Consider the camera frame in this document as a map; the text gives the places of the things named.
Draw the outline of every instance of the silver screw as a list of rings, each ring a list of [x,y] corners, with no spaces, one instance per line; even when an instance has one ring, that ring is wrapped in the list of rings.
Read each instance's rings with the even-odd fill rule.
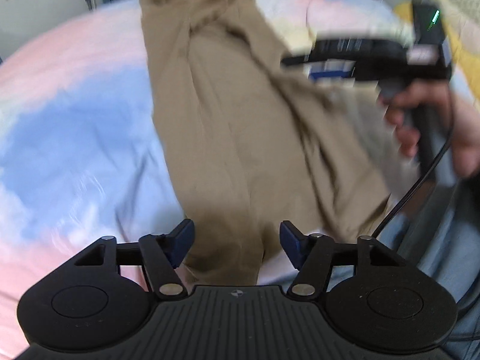
[[[167,296],[180,295],[183,291],[183,287],[180,284],[168,283],[160,287],[160,292]]]
[[[292,292],[298,296],[310,296],[315,293],[315,287],[310,284],[296,284],[293,286]]]

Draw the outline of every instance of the human hand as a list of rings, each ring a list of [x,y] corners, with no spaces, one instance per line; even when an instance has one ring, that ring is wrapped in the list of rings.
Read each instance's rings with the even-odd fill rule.
[[[404,126],[404,109],[420,104],[435,107],[445,126],[450,123],[450,88],[442,81],[414,81],[388,104],[385,120],[395,127],[395,137],[400,142],[400,152],[409,158],[418,152],[420,133],[416,128]],[[454,170],[459,177],[468,178],[480,171],[480,114],[461,98],[454,97],[454,133],[452,155]]]

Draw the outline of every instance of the green light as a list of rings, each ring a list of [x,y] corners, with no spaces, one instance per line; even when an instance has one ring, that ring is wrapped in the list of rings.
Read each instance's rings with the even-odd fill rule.
[[[435,13],[435,16],[433,17],[433,20],[431,22],[433,24],[435,24],[437,22],[439,16],[440,16],[440,11],[437,11],[437,13]]]

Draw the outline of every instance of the yellow pillow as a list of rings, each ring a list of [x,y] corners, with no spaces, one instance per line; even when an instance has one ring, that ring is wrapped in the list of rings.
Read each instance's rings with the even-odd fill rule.
[[[405,2],[395,8],[395,13],[404,21],[413,22],[412,4]],[[460,38],[452,27],[443,21],[445,32],[452,48],[453,61],[459,65],[465,73],[466,80],[469,83],[470,90],[473,92],[476,101],[475,106],[480,111],[480,56],[473,55],[466,51],[460,42]]]

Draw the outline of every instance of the pastel tie-dye bed sheet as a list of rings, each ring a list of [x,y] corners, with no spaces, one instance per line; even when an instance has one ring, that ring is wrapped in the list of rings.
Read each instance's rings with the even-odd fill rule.
[[[256,1],[292,49],[312,33],[409,37],[378,0]],[[134,242],[183,219],[151,121],[140,17],[138,0],[115,3],[0,65],[2,360],[27,346],[15,312],[28,287],[103,235]]]

